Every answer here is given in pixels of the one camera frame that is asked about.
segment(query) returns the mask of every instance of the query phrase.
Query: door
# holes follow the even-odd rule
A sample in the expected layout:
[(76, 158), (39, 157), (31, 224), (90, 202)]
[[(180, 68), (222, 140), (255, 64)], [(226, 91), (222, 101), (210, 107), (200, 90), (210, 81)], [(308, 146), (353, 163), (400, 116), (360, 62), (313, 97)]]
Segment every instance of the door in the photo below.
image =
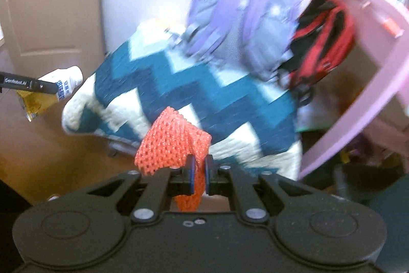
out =
[[(78, 65), (84, 78), (104, 59), (100, 0), (0, 0), (5, 44), (0, 71), (31, 75)], [(65, 194), (133, 167), (107, 156), (106, 140), (69, 136), (61, 101), (28, 122), (15, 91), (0, 94), (0, 179), (31, 203)]]
[(40, 77), (73, 65), (88, 77), (104, 59), (100, 0), (0, 0), (17, 74)]

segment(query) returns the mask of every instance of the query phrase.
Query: circular indentation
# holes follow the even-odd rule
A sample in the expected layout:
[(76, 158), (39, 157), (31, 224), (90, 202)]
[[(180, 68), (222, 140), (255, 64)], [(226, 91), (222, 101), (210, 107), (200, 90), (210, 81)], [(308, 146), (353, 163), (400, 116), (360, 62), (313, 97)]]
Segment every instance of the circular indentation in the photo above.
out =
[(267, 212), (265, 210), (262, 210), (261, 208), (250, 208), (249, 210), (246, 211), (246, 216), (251, 219), (262, 219), (267, 215)]
[(87, 231), (89, 218), (79, 212), (58, 212), (46, 217), (41, 227), (52, 238), (71, 239)]
[(193, 227), (195, 225), (195, 223), (193, 221), (183, 221), (182, 224), (185, 227)]
[(374, 211), (319, 194), (291, 197), (275, 220), (274, 233), (296, 256), (336, 266), (375, 259), (387, 235)]
[(204, 225), (206, 223), (206, 220), (202, 218), (197, 218), (194, 222), (197, 225)]
[(339, 212), (319, 212), (310, 218), (311, 228), (327, 237), (347, 237), (358, 228), (357, 221), (348, 214)]
[(133, 213), (133, 216), (140, 220), (148, 220), (154, 215), (155, 213), (148, 208), (140, 208)]

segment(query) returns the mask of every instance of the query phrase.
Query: orange mesh bag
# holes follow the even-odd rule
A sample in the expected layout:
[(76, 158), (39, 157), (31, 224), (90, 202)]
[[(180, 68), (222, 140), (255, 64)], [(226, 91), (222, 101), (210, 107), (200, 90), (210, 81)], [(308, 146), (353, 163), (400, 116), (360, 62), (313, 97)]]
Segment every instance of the orange mesh bag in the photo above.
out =
[(135, 166), (153, 175), (163, 167), (182, 167), (188, 154), (196, 158), (195, 193), (175, 197), (181, 211), (195, 211), (205, 191), (204, 159), (209, 152), (211, 135), (196, 128), (171, 107), (152, 124), (135, 156)]

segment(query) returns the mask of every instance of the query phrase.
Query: clutter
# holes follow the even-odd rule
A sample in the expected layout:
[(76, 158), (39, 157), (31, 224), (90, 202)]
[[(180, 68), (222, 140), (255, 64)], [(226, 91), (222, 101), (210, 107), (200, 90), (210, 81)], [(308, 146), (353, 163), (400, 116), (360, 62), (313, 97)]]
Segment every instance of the clutter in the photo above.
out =
[(81, 85), (83, 80), (78, 66), (72, 66), (68, 69), (57, 69), (39, 79), (56, 83), (58, 92), (55, 95), (51, 95), (22, 90), (17, 91), (21, 105), (26, 112), (26, 117), (30, 122), (53, 104), (69, 97), (75, 87)]
[(312, 0), (299, 18), (290, 48), (279, 67), (279, 82), (303, 96), (341, 64), (354, 45), (354, 23), (342, 0)]
[(192, 0), (185, 55), (229, 64), (268, 81), (292, 54), (302, 0)]
[(135, 166), (144, 174), (153, 175), (159, 168), (182, 167), (188, 154), (196, 158), (195, 193), (175, 197), (181, 211), (195, 211), (205, 191), (204, 160), (209, 153), (211, 136), (167, 107), (152, 127), (135, 156)]
[(371, 142), (409, 156), (407, 134), (382, 121), (378, 114), (393, 96), (406, 107), (409, 95), (409, 43), (407, 34), (393, 36), (380, 22), (378, 14), (390, 18), (400, 30), (409, 27), (409, 12), (397, 2), (387, 0), (344, 0), (354, 15), (357, 43), (377, 65), (378, 71), (352, 105), (326, 134), (303, 155), (299, 177), (312, 172), (341, 151), (358, 134), (364, 133)]
[(381, 151), (363, 133), (353, 138), (340, 152), (343, 163), (356, 163), (371, 167), (382, 164)]

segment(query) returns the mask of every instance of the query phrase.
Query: chevron pattern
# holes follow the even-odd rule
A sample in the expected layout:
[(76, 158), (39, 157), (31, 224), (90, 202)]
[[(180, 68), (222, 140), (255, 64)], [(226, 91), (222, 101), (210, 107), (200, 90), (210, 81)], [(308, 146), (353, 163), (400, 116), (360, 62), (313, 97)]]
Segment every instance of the chevron pattern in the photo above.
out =
[(298, 170), (301, 149), (294, 143), (295, 106), (290, 93), (244, 71), (197, 64), (163, 46), (146, 47), (141, 34), (134, 34), (67, 103), (64, 129), (137, 146), (171, 106), (212, 136), (210, 152), (216, 160), (239, 163), (249, 171), (256, 161), (257, 169), (270, 164), (274, 166), (270, 169), (289, 175)]

